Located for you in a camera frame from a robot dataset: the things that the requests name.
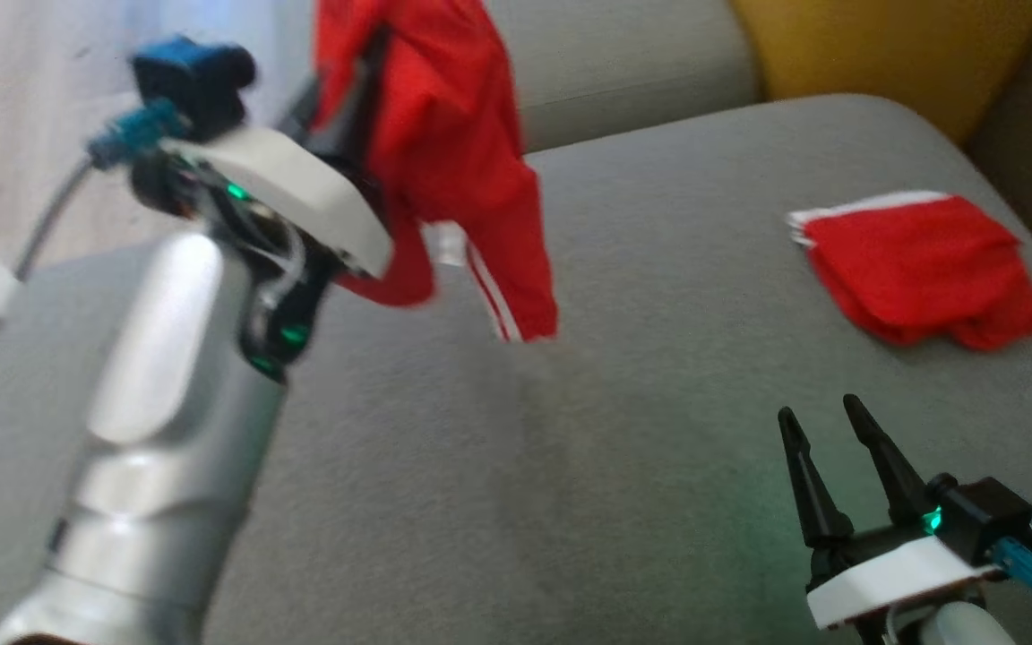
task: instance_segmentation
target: folded red cloth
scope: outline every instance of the folded red cloth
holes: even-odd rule
[[[342,282],[382,304],[433,293],[421,226],[455,221],[472,275],[501,337],[556,334],[540,185],[524,163],[508,55],[479,0],[320,0],[316,64],[322,122],[352,78],[352,62],[381,24],[392,31],[368,170],[384,190],[394,240],[380,282]]]
[[[969,200],[893,193],[787,221],[843,314],[886,342],[949,334],[989,351],[1032,334],[1019,240]]]

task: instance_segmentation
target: wire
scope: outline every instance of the wire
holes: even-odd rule
[[[37,260],[37,255],[42,252],[42,247],[45,246],[46,238],[50,238],[51,232],[54,231],[55,221],[58,221],[58,217],[66,209],[66,204],[70,203],[70,197],[74,196],[74,193],[78,191],[78,188],[82,187],[87,176],[90,176],[91,170],[94,170],[94,166],[91,165],[89,159],[78,162],[77,166],[74,166],[74,170],[70,176],[66,179],[62,187],[58,189],[58,192],[54,194],[54,199],[51,200],[51,203],[46,204],[44,212],[42,212],[39,220],[37,220],[37,225],[31,231],[30,239],[26,241],[22,256],[18,258],[15,276],[20,282],[26,282],[30,278],[34,269],[34,261]]]
[[[70,203],[70,198],[78,191],[93,166],[89,159],[82,160],[74,166],[73,172],[63,181],[62,187],[54,194],[54,199],[46,204],[42,215],[37,220],[37,225],[31,231],[30,238],[26,240],[24,252],[18,257],[15,264],[15,278],[19,282],[26,282],[34,269],[34,261],[42,252],[42,247],[51,236],[54,224],[58,217],[66,209],[66,204]],[[3,326],[3,319],[0,318],[0,327]]]
[[[894,619],[898,616],[900,605],[894,604],[886,609],[886,642],[888,645],[898,645],[898,630],[894,627]]]
[[[261,301],[265,302],[269,309],[278,308],[278,302],[289,295],[289,291],[297,286],[304,272],[304,241],[300,238],[297,228],[289,221],[282,221],[282,224],[286,228],[286,236],[289,241],[289,257],[278,262],[284,272],[282,278],[267,283],[261,290]]]

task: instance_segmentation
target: gray sofa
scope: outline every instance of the gray sofa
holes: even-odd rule
[[[550,66],[546,52],[574,45],[524,50],[519,4],[492,10],[517,80],[544,83],[520,87],[533,146],[632,130],[627,115],[648,101],[631,65],[568,94],[557,70],[524,65]],[[648,15],[660,13],[671,28],[688,23]],[[685,55],[689,72],[672,74],[656,114],[753,98],[741,31],[730,13],[714,20],[732,21],[708,21],[735,34],[730,61],[664,54]],[[560,39],[665,51],[640,22]],[[737,74],[745,90],[713,103],[728,92],[712,78]],[[577,118],[601,112],[605,91],[608,121]],[[1022,237],[1032,273],[1032,237],[916,115],[880,98],[808,98],[528,160],[560,341],[496,342],[458,268],[442,268],[441,294],[419,310],[333,294],[291,375],[208,642],[856,642],[808,615],[808,552],[775,421],[795,408],[836,499],[857,526],[876,526],[885,504],[840,407],[847,391],[925,477],[995,475],[1032,502],[1032,338],[991,355],[877,343],[839,314],[783,223],[792,209],[896,189],[957,193]],[[0,615],[42,558],[91,384],[151,253],[44,270],[0,340]],[[992,609],[1031,644],[1028,593],[995,587]]]

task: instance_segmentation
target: cable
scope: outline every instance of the cable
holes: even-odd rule
[[[898,630],[894,626],[894,619],[898,616],[900,606],[894,604],[886,609],[886,644],[898,645]]]
[[[83,160],[77,166],[74,166],[73,172],[66,181],[63,181],[62,187],[54,194],[54,199],[50,201],[50,204],[46,204],[45,209],[37,220],[37,225],[31,231],[30,238],[26,240],[24,252],[18,257],[15,278],[19,282],[26,282],[30,278],[34,269],[34,261],[37,260],[42,252],[42,247],[49,240],[54,224],[65,211],[66,204],[70,203],[70,198],[78,191],[87,176],[90,176],[91,170],[93,170],[93,166],[90,160]],[[0,318],[1,326],[3,326],[3,319]]]
[[[46,238],[54,231],[55,221],[66,209],[66,204],[70,203],[70,197],[74,196],[74,193],[78,191],[78,188],[83,185],[83,181],[86,181],[91,170],[94,170],[91,161],[89,159],[82,160],[77,166],[74,166],[73,172],[62,184],[62,187],[58,189],[58,192],[54,194],[54,199],[51,200],[51,203],[42,212],[39,220],[37,220],[37,225],[34,226],[30,234],[30,239],[26,241],[22,256],[18,258],[15,276],[19,282],[26,282],[30,278],[34,269],[34,261],[37,260],[37,255],[42,252],[42,247],[45,246]]]

